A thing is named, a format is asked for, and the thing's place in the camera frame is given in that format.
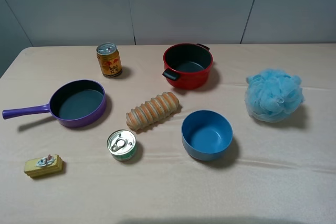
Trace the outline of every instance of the tin can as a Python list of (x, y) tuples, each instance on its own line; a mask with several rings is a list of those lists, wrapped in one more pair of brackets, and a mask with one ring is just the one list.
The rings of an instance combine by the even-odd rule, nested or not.
[(135, 136), (128, 130), (115, 131), (107, 139), (107, 148), (116, 160), (129, 160), (137, 152)]
[(113, 78), (122, 73), (120, 56), (115, 44), (101, 44), (96, 51), (101, 72), (105, 77)]

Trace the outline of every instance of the black pot handle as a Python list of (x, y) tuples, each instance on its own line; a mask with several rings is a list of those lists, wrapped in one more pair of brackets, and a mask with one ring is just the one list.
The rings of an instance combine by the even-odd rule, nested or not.
[(163, 76), (165, 76), (166, 78), (172, 80), (172, 81), (177, 81), (180, 78), (180, 74), (174, 72), (173, 70), (167, 68), (163, 73)]
[(197, 43), (196, 45), (199, 45), (199, 46), (201, 46), (201, 47), (204, 47), (206, 50), (210, 50), (210, 48), (208, 48), (207, 46), (204, 46), (204, 45), (202, 45), (202, 44), (199, 44), (199, 43)]

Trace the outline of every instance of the purple handle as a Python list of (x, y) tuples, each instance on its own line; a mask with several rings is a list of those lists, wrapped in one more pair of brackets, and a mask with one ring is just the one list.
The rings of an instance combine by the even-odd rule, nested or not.
[(42, 106), (22, 108), (22, 109), (3, 110), (2, 117), (3, 119), (9, 119), (9, 118), (15, 118), (17, 116), (22, 116), (22, 115), (41, 114), (41, 113), (48, 113), (48, 112), (50, 112), (49, 104), (46, 104)]

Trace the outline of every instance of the toy food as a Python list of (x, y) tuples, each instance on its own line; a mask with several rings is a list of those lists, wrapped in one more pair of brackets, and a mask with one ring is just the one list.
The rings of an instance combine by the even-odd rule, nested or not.
[(24, 172), (31, 178), (60, 172), (63, 169), (63, 160), (58, 155), (31, 159), (26, 162)]
[(179, 100), (172, 92), (164, 92), (127, 113), (126, 124), (134, 131), (143, 129), (169, 116), (177, 110), (179, 104)]

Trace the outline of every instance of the bath pouf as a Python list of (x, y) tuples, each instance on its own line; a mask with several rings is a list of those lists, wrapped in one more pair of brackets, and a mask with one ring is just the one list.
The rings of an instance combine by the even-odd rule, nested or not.
[(246, 78), (245, 104), (250, 116), (276, 123), (294, 112), (303, 102), (301, 79), (283, 70), (265, 69)]

